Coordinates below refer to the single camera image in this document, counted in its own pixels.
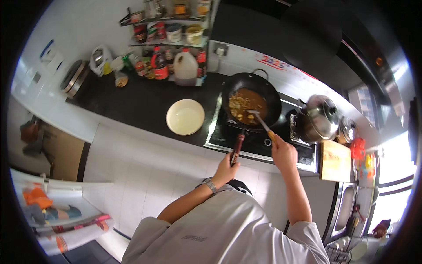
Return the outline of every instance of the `shirt logo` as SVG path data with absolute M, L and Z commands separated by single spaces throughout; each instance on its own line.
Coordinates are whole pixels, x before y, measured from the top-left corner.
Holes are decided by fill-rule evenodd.
M 182 237 L 182 239 L 187 239 L 187 240 L 194 240 L 194 241 L 198 241 L 198 242 L 203 242 L 204 240 L 206 240 L 206 239 L 207 239 L 207 237 L 184 236 L 184 237 Z

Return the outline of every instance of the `white t-shirt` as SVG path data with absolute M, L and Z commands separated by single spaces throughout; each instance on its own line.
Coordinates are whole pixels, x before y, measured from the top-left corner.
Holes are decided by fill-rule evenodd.
M 123 255 L 132 263 L 329 263 L 315 223 L 297 222 L 289 237 L 271 226 L 254 198 L 223 191 L 172 225 L 140 223 Z

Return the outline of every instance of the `wok handle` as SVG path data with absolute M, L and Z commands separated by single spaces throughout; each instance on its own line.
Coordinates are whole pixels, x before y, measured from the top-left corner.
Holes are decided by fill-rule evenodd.
M 233 148 L 232 154 L 230 155 L 230 166 L 237 162 L 237 158 L 239 157 L 240 149 L 242 148 L 243 140 L 245 140 L 245 135 L 242 133 L 238 134 L 236 138 L 235 147 Z
M 296 111 L 298 112 L 298 114 L 303 114 L 302 110 L 300 109 L 300 106 L 303 108 L 303 106 L 305 105 L 306 103 L 302 101 L 300 98 L 298 98 L 298 106 L 296 107 Z
M 265 74 L 267 75 L 267 81 L 268 81 L 268 72 L 266 72 L 263 69 L 258 68 L 258 69 L 254 69 L 254 71 L 252 73 L 255 73 L 256 71 L 263 71 L 263 72 L 265 72 Z

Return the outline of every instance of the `wok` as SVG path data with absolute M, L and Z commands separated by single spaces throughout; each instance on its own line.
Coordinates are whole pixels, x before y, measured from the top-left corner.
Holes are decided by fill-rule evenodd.
M 263 71 L 267 75 L 267 79 L 262 78 L 259 75 L 254 74 L 256 71 Z M 239 127 L 242 129 L 242 132 L 238 135 L 236 139 L 235 146 L 233 148 L 232 155 L 230 157 L 230 164 L 236 163 L 239 156 L 240 149 L 242 148 L 242 143 L 245 138 L 244 131 L 248 130 L 251 132 L 257 133 L 266 133 L 266 130 L 261 124 L 257 125 L 247 125 L 242 122 L 239 122 L 234 116 L 232 116 L 229 107 L 229 98 L 234 95 L 239 89 L 247 88 L 251 91 L 256 92 L 267 103 L 267 115 L 263 118 L 264 122 L 271 127 L 280 117 L 281 114 L 281 102 L 279 93 L 276 91 L 274 86 L 268 81 L 268 73 L 263 69 L 255 69 L 251 73 L 237 73 L 228 78 L 224 83 L 222 91 L 223 99 L 223 108 L 227 113 L 227 116 L 236 122 Z

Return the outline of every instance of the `spatula handle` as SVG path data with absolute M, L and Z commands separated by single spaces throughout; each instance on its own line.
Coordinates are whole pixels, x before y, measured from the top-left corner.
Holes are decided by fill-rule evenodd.
M 276 136 L 274 135 L 274 132 L 272 130 L 268 131 L 268 136 L 270 137 L 271 141 L 276 145 L 276 147 L 278 148 L 279 145 L 277 144 L 276 141 Z

